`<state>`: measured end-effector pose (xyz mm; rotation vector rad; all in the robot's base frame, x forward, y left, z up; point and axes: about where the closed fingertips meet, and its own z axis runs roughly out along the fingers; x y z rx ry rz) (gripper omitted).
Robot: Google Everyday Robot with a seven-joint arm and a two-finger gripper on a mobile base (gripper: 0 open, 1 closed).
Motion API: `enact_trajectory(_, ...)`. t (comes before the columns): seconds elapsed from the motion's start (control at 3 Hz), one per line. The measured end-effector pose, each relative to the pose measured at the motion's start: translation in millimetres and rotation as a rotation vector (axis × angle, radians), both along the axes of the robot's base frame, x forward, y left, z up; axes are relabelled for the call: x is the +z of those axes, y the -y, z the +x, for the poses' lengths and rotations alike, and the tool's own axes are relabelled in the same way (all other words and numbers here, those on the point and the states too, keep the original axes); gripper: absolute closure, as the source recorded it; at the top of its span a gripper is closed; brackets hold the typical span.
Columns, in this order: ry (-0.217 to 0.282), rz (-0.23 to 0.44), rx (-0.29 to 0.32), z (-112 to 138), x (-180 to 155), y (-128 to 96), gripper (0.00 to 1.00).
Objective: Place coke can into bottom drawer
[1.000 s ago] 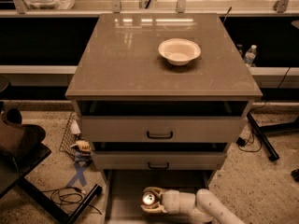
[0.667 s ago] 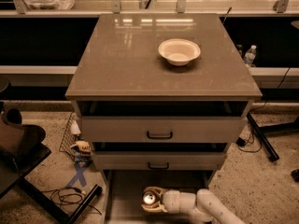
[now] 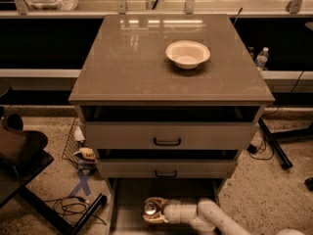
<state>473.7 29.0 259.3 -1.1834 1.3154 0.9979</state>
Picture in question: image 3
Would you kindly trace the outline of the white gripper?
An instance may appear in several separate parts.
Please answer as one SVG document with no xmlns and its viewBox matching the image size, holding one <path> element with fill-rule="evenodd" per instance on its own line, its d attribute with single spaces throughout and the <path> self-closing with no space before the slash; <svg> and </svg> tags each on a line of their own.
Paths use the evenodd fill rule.
<svg viewBox="0 0 313 235">
<path fill-rule="evenodd" d="M 147 206 L 163 207 L 163 214 L 153 216 L 143 215 L 143 218 L 149 224 L 161 223 L 180 223 L 181 222 L 181 202 L 178 200 L 169 200 L 161 197 L 150 197 L 145 201 Z"/>
</svg>

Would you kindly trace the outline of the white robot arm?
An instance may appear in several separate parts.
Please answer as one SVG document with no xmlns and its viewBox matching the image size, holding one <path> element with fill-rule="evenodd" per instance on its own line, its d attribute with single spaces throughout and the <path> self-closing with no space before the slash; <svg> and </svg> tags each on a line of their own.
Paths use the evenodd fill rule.
<svg viewBox="0 0 313 235">
<path fill-rule="evenodd" d="M 175 199 L 150 197 L 145 201 L 143 219 L 149 224 L 185 223 L 200 235 L 251 235 L 235 220 L 208 198 L 201 198 L 195 204 Z"/>
</svg>

